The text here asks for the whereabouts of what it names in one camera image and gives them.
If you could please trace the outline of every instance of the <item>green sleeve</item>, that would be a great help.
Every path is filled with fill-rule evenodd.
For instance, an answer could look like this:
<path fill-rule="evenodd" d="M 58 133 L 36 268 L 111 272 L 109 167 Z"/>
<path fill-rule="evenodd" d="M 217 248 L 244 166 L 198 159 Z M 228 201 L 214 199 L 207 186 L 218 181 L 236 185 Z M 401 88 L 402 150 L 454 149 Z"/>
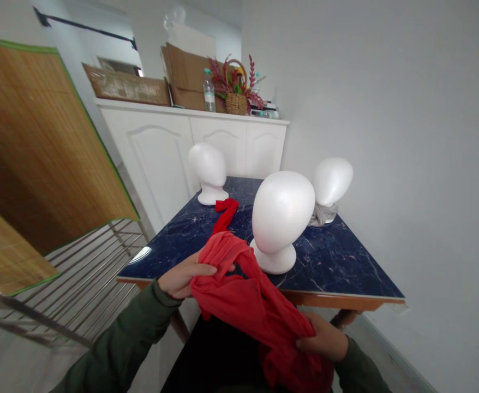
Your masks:
<path fill-rule="evenodd" d="M 53 392 L 126 392 L 152 344 L 169 326 L 180 300 L 148 285 L 69 369 Z"/>
<path fill-rule="evenodd" d="M 350 337 L 347 356 L 342 362 L 334 363 L 334 369 L 343 393 L 390 393 L 372 359 Z"/>

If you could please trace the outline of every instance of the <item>metal drying rack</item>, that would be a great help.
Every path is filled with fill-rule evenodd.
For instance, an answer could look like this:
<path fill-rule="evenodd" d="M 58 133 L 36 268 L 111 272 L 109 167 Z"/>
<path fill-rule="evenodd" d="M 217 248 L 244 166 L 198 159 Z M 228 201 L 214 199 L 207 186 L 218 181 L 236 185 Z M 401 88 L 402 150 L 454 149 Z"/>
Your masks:
<path fill-rule="evenodd" d="M 141 222 L 121 219 L 47 255 L 60 276 L 15 296 L 0 293 L 0 328 L 47 347 L 90 347 L 139 292 L 115 278 L 145 256 L 147 242 Z"/>

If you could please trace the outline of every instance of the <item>cardboard box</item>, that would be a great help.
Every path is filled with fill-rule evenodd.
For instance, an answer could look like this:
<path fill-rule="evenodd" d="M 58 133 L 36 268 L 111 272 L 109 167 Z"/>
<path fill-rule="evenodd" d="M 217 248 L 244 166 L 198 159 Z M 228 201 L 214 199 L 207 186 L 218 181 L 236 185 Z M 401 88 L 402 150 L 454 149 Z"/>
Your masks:
<path fill-rule="evenodd" d="M 187 109 L 205 110 L 203 81 L 205 68 L 210 64 L 207 57 L 184 52 L 169 43 L 161 47 L 169 77 L 172 102 Z M 226 113 L 225 100 L 216 96 L 216 112 Z"/>
<path fill-rule="evenodd" d="M 98 98 L 170 106 L 169 84 L 166 78 L 142 78 L 83 64 Z"/>

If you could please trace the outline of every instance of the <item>black curtain rod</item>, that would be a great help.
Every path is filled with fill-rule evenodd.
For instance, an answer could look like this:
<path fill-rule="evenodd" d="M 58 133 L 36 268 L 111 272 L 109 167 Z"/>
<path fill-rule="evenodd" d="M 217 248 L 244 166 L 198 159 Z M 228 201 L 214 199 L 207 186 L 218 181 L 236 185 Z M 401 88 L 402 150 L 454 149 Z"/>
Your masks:
<path fill-rule="evenodd" d="M 90 30 L 90 31 L 94 31 L 96 33 L 107 35 L 108 37 L 117 38 L 117 39 L 120 39 L 120 40 L 123 40 L 123 41 L 128 41 L 132 44 L 132 48 L 137 50 L 136 41 L 134 40 L 134 38 L 130 39 L 130 38 L 127 38 L 127 37 L 123 37 L 121 35 L 106 32 L 104 30 L 100 30 L 100 29 L 96 29 L 96 28 L 93 28 L 93 27 L 85 26 L 85 25 L 82 25 L 81 23 L 72 22 L 72 21 L 69 21 L 67 19 L 57 17 L 57 16 L 45 15 L 45 14 L 42 14 L 36 7 L 32 7 L 32 8 L 34 8 L 34 12 L 36 13 L 36 16 L 38 17 L 38 20 L 43 27 L 52 27 L 49 23 L 49 19 L 52 19 L 52 20 L 55 20 L 56 22 L 64 23 L 66 25 L 79 27 L 79 28 L 82 28 L 82 29 L 85 29 L 85 30 Z"/>

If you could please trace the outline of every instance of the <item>person's left hand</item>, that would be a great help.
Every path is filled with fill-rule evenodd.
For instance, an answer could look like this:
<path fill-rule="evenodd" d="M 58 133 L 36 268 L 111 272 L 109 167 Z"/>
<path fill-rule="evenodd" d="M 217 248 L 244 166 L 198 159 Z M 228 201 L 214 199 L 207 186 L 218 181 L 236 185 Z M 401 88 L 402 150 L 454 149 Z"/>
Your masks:
<path fill-rule="evenodd" d="M 191 295 L 190 280 L 196 276 L 213 276 L 218 269 L 197 262 L 201 250 L 174 266 L 158 279 L 159 289 L 174 299 L 185 299 Z"/>

